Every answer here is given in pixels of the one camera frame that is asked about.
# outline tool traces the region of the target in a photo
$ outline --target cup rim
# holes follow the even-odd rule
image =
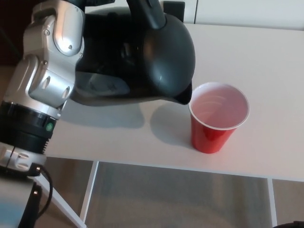
[[[244,97],[244,99],[246,100],[246,103],[247,103],[248,110],[247,110],[247,115],[246,115],[246,117],[245,117],[239,124],[237,124],[237,125],[235,125],[235,126],[232,126],[232,127],[226,127],[226,128],[213,127],[213,126],[210,126],[210,125],[208,125],[208,124],[205,124],[204,122],[202,122],[201,120],[199,120],[199,119],[195,116],[195,114],[193,113],[192,108],[191,108],[191,104],[192,104],[192,102],[193,102],[192,99],[190,100],[190,102],[189,102],[189,104],[188,104],[188,108],[189,108],[189,111],[190,111],[191,115],[192,115],[200,124],[204,125],[204,126],[207,127],[207,128],[213,129],[213,130],[227,131],[227,130],[232,130],[232,129],[238,128],[238,127],[239,127],[240,125],[242,125],[242,124],[248,119],[248,117],[249,117],[250,105],[249,105],[249,100],[248,100],[248,98],[247,98],[247,97],[245,96],[245,94],[244,94],[241,90],[239,90],[238,88],[236,88],[236,87],[234,87],[234,86],[232,86],[232,85],[226,84],[226,83],[222,83],[222,82],[207,82],[207,83],[201,84],[201,85],[199,85],[198,87],[196,87],[196,88],[192,91],[192,93],[194,93],[196,90],[199,90],[200,88],[202,88],[202,87],[204,87],[204,86],[207,86],[207,85],[210,85],[210,84],[217,84],[217,85],[222,85],[222,86],[228,86],[228,87],[231,87],[231,88],[236,89],[237,91],[239,91],[239,92],[242,94],[242,96]]]

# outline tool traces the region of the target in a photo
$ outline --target black kettle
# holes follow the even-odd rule
[[[195,69],[188,30],[164,14],[158,0],[127,2],[127,12],[86,14],[71,98],[88,106],[158,99],[188,104]]]

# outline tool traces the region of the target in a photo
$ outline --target green indicator light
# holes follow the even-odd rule
[[[48,132],[50,132],[50,131],[52,131],[53,130],[53,124],[52,123],[48,123],[47,124],[47,126],[46,126],[46,130],[48,131]]]

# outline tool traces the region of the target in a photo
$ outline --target kettle handle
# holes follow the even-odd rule
[[[158,0],[127,0],[134,21],[145,29],[161,29],[166,17]]]

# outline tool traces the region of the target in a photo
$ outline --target gray floor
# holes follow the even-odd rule
[[[55,188],[80,213],[92,162],[47,161]],[[274,181],[278,223],[304,220],[304,183]],[[259,178],[101,163],[89,228],[270,228]],[[36,227],[74,227],[52,205]]]

